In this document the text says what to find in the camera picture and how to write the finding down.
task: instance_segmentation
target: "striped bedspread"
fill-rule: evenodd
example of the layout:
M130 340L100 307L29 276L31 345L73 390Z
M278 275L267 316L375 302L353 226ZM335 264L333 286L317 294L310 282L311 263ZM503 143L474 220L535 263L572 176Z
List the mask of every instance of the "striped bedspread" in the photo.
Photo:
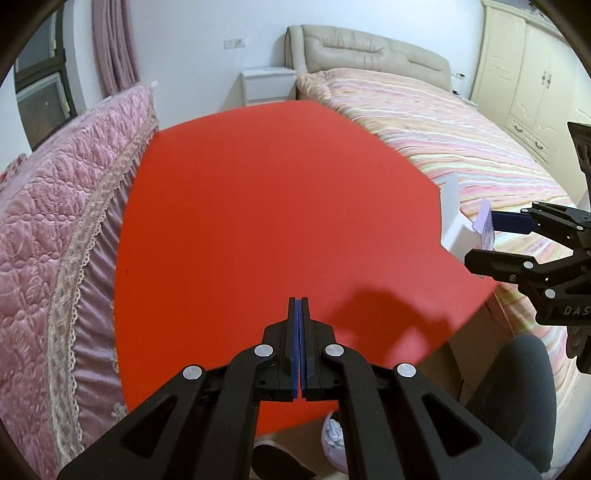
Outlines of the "striped bedspread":
M420 80L366 70L334 69L298 79L300 93L376 135L436 184L452 173L460 180L461 208L474 218L487 198L495 210L518 212L535 200L570 205L566 192L509 135L451 93ZM570 250L535 233L497 233L498 251L547 262ZM517 287L500 284L496 296L514 334L541 338L550 354L558 409L579 377L565 354L566 328L537 325L535 310Z

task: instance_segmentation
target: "red table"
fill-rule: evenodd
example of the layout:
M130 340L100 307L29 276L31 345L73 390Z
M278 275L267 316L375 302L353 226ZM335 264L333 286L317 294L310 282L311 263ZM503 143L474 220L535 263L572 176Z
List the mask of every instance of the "red table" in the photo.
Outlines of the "red table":
M156 134L125 212L125 399L135 408L186 365L227 364L286 318L290 296L393 366L437 349L493 288L440 246L438 188L344 117L286 102L197 119ZM332 407L265 403L258 432Z

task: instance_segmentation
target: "metal rivet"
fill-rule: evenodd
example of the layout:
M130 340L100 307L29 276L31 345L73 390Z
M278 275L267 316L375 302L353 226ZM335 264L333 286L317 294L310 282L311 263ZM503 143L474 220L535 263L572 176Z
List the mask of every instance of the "metal rivet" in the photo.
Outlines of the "metal rivet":
M396 367L398 375L401 377L412 378L417 374L417 369L411 364L400 364Z
M273 347L271 345L267 345L266 343L263 343L262 345L257 345L255 347L255 355L271 356L273 355Z
M203 370L201 370L201 367L198 367L197 365L191 365L190 367L187 367L185 370L183 370L183 377L187 380L197 380L199 377L201 377L202 373Z
M333 343L329 346L327 346L324 351L326 352L326 355L328 356L341 356L343 355L343 353L345 353L345 349L343 347L341 347L340 345L338 345L337 343Z

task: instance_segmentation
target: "beige leather headboard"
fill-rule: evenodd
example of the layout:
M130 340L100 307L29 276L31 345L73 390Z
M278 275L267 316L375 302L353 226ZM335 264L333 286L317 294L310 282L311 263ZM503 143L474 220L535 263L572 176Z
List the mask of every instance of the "beige leather headboard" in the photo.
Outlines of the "beige leather headboard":
M410 43L324 25L294 25L285 35L285 65L299 74L336 68L395 73L452 88L449 62Z

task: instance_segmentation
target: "pink curtain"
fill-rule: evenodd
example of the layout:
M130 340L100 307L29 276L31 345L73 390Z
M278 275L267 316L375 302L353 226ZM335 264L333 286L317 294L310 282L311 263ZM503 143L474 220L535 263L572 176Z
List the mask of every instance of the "pink curtain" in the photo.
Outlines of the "pink curtain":
M92 0L92 28L105 93L113 95L138 83L128 0Z

